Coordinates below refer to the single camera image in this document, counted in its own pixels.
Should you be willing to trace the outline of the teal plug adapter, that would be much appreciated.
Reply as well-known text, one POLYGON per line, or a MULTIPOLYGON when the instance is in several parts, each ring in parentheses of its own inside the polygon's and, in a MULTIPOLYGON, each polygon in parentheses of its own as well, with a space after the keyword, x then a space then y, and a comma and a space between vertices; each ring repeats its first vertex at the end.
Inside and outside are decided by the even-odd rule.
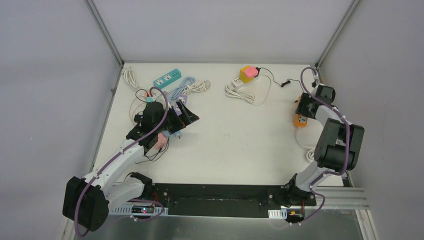
POLYGON ((146 103, 151 103, 151 102, 155 102, 155 101, 156 101, 156 98, 155 97, 147 96, 145 98, 145 102, 146 103))

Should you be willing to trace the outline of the orange power strip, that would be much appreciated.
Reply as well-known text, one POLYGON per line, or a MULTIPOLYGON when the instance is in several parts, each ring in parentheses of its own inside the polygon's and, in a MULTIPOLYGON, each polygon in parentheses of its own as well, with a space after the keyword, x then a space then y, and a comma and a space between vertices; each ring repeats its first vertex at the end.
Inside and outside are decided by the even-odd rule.
POLYGON ((297 113, 297 109, 296 109, 294 114, 293 124, 296 128, 304 128, 308 124, 308 118, 301 115, 300 113, 297 113))

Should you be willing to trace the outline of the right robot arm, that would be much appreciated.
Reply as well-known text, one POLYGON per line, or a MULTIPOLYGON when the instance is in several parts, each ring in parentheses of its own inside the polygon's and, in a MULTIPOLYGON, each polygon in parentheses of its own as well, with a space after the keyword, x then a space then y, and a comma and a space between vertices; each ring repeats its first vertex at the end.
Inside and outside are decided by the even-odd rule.
POLYGON ((304 92, 298 98, 294 126, 307 126, 308 120, 317 120, 322 132, 314 147, 308 147, 309 166, 296 173, 283 187, 287 205, 316 205, 315 187, 329 176, 341 176, 357 164, 365 129, 349 122, 332 105, 336 91, 319 84, 311 94, 304 92))

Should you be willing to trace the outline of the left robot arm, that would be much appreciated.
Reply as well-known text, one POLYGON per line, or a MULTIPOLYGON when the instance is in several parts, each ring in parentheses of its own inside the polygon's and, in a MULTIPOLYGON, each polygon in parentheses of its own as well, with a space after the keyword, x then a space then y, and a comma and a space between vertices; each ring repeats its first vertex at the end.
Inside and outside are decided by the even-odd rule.
POLYGON ((180 100, 173 106, 148 102, 134 118, 136 125, 128 132, 112 157, 82 178, 72 177, 66 184, 62 207, 64 217, 74 226, 96 231, 106 221, 109 212, 137 198, 147 202, 152 198, 152 179, 140 173, 133 174, 120 184, 116 181, 139 161, 158 141, 159 134, 176 133, 200 118, 180 100))

